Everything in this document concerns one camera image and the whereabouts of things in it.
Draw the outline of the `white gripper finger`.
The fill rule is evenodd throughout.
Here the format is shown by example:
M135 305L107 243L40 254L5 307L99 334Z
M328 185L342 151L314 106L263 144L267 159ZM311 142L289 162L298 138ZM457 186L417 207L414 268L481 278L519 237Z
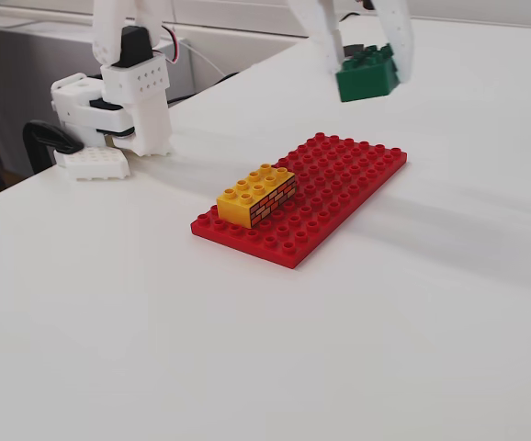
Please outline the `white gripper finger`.
M393 61L401 83L412 77L413 33L411 15L405 0L377 0L375 10L393 51Z
M343 62L343 43L333 0L288 0L288 6L319 48L328 71L331 74L339 72Z

